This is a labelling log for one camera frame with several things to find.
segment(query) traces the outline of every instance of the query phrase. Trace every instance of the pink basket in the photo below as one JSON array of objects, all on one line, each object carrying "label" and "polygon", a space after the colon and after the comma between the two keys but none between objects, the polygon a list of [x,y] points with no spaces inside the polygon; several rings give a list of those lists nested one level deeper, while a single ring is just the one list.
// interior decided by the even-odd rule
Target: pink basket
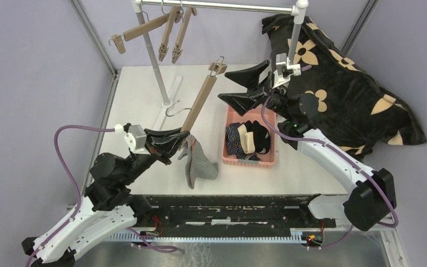
[{"label": "pink basket", "polygon": [[[271,149],[269,149],[269,152],[266,154],[258,154],[256,155],[261,159],[261,161],[254,161],[254,160],[239,160],[236,158],[236,155],[228,155],[227,148],[226,148],[226,138],[225,138],[225,131],[224,131],[224,149],[222,154],[222,159],[224,161],[224,164],[230,164],[230,165],[240,165],[240,166],[247,166],[247,167],[256,167],[256,168],[263,168],[263,169],[269,169],[274,164],[276,164],[276,142],[275,142],[275,135],[274,133],[266,126],[266,124],[263,122],[261,117],[261,108],[262,105],[255,108],[254,110],[250,110],[247,114],[245,114],[243,117],[238,115],[230,106],[228,107],[227,112],[227,120],[225,122],[225,127],[230,125],[234,122],[243,123],[246,121],[258,121],[261,125],[266,127],[269,130],[269,135],[271,136]],[[271,125],[276,125],[276,114],[268,109],[266,109],[265,117],[267,121]]]}]

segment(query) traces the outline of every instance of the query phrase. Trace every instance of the gray sock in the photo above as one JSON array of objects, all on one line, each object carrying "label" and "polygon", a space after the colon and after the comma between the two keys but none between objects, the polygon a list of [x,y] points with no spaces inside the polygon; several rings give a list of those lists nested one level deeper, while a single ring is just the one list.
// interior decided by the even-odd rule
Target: gray sock
[{"label": "gray sock", "polygon": [[219,164],[211,163],[205,156],[202,146],[193,135],[186,138],[186,144],[177,158],[187,156],[186,179],[190,189],[194,189],[196,178],[214,180],[219,176]]}]

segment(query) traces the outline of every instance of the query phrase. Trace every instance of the horizontal bar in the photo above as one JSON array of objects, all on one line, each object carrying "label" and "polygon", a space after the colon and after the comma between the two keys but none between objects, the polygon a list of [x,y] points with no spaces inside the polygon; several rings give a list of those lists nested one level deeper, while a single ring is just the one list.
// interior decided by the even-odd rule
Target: horizontal bar
[{"label": "horizontal bar", "polygon": [[209,3],[209,2],[194,2],[194,1],[179,1],[179,0],[142,0],[141,4],[151,4],[160,6],[182,6],[196,8],[215,8],[215,9],[230,9],[239,11],[254,11],[254,12],[270,12],[279,14],[289,14],[292,16],[298,15],[299,12],[292,7],[267,7],[267,6],[251,6],[249,4],[227,4],[227,3]]}]

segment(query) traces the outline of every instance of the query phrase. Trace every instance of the white table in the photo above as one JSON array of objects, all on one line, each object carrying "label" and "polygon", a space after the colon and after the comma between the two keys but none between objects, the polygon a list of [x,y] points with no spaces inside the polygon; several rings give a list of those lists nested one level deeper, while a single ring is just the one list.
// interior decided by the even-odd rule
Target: white table
[{"label": "white table", "polygon": [[[228,71],[242,70],[254,65],[230,65]],[[190,107],[210,73],[207,66],[161,66],[168,87],[176,75],[183,81],[176,99],[181,99],[172,113]],[[177,160],[178,154],[166,166],[156,162],[129,188],[133,194],[144,195],[310,195],[345,194],[344,188],[319,164],[295,151],[277,138],[276,164],[270,169],[225,165],[222,162],[223,132],[227,104],[217,98],[219,93],[245,92],[245,89],[223,75],[209,95],[191,133],[199,140],[207,157],[220,164],[219,177],[214,181],[197,179],[195,189],[187,186],[186,158]],[[161,95],[151,67],[124,67],[118,82],[107,127],[115,124],[140,124],[152,128],[160,111]],[[182,126],[188,111],[166,120],[163,130]],[[101,153],[110,152],[128,156],[122,135],[105,134]]]}]

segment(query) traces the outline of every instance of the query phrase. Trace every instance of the pillow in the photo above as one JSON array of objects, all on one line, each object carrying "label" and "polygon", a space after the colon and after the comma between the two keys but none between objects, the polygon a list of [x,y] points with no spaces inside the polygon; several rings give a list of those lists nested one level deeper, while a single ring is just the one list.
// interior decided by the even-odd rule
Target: pillow
[{"label": "pillow", "polygon": [[[262,20],[262,32],[271,41],[271,58],[288,53],[293,19],[275,15]],[[379,140],[389,145],[426,143],[411,108],[344,57],[309,17],[302,24],[293,63],[311,68],[291,78],[287,95],[318,97],[320,114],[314,126],[354,158],[362,160],[372,153]]]}]

